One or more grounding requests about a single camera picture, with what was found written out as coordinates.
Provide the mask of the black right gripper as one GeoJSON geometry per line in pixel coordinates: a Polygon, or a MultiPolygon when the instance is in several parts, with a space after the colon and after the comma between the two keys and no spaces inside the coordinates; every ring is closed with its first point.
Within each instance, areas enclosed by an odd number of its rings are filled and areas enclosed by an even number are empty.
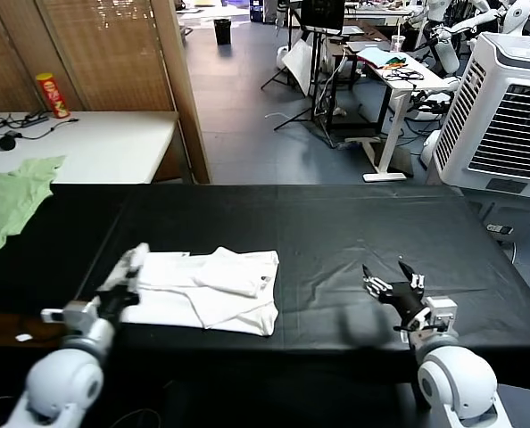
{"type": "Polygon", "coordinates": [[[409,282],[389,284],[373,276],[370,269],[362,265],[363,285],[373,298],[380,298],[381,303],[393,306],[401,319],[401,327],[408,328],[416,315],[426,307],[422,301],[425,276],[402,260],[398,264],[409,282]]]}

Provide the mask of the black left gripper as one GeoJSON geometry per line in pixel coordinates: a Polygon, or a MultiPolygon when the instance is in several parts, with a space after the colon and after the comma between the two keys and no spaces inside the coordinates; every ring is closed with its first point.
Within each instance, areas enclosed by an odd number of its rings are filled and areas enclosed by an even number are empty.
{"type": "Polygon", "coordinates": [[[99,291],[100,304],[98,316],[108,322],[119,322],[125,308],[136,306],[139,303],[139,295],[134,288],[134,279],[149,253],[149,245],[140,243],[130,251],[130,256],[123,256],[116,263],[111,273],[103,283],[105,291],[99,291]]]}

